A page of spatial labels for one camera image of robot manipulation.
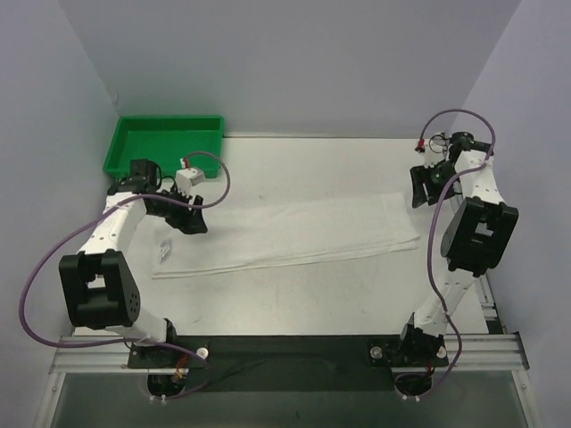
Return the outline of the white towel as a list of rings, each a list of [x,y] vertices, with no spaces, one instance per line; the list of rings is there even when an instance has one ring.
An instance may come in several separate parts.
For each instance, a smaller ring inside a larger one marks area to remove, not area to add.
[[[207,210],[204,235],[162,228],[154,279],[360,259],[418,246],[401,193]]]

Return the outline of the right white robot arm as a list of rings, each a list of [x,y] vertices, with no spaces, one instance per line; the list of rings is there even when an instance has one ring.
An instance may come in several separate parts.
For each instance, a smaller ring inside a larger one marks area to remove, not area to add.
[[[416,365],[423,358],[444,358],[443,336],[449,326],[447,316],[487,270],[496,268],[518,221],[518,209],[501,197],[492,170],[490,145],[476,141],[472,134],[456,132],[443,136],[443,148],[431,144],[424,150],[424,164],[410,169],[412,207],[435,205],[443,195],[455,196],[446,183],[456,173],[473,169],[455,182],[461,189],[461,203],[446,227],[440,255],[446,270],[435,281],[425,302],[413,312],[395,343],[397,358]]]

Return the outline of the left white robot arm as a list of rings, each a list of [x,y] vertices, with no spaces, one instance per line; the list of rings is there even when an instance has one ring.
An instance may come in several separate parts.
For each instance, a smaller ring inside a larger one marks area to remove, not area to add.
[[[59,262],[59,274],[68,316],[75,327],[105,330],[148,348],[158,366],[174,365],[180,356],[174,325],[144,309],[125,254],[146,216],[163,218],[185,235],[207,232],[201,207],[203,198],[191,194],[204,180],[200,169],[179,169],[168,190],[161,187],[159,165],[133,160],[129,173],[108,189],[106,217],[99,221],[75,255]]]

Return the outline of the green plastic tray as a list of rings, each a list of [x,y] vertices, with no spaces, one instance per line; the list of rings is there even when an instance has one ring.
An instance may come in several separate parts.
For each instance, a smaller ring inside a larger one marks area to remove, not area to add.
[[[128,174],[132,160],[148,159],[168,176],[182,167],[189,153],[192,166],[204,171],[207,178],[219,174],[219,163],[199,151],[219,157],[222,152],[224,119],[220,116],[124,116],[119,118],[103,171],[110,177]]]

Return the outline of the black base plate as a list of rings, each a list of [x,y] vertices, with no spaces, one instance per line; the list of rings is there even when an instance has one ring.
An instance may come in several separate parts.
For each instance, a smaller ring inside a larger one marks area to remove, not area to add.
[[[148,369],[152,393],[388,391],[401,371],[428,391],[449,359],[443,339],[404,344],[396,335],[181,336],[178,349],[134,347],[128,368]],[[181,352],[195,353],[190,358]]]

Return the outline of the aluminium frame rail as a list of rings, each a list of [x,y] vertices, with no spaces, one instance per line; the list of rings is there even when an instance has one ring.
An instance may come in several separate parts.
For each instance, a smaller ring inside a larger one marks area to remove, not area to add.
[[[528,360],[516,334],[467,334],[456,371],[525,371]],[[128,371],[128,350],[120,343],[81,349],[58,349],[51,374],[115,374]]]

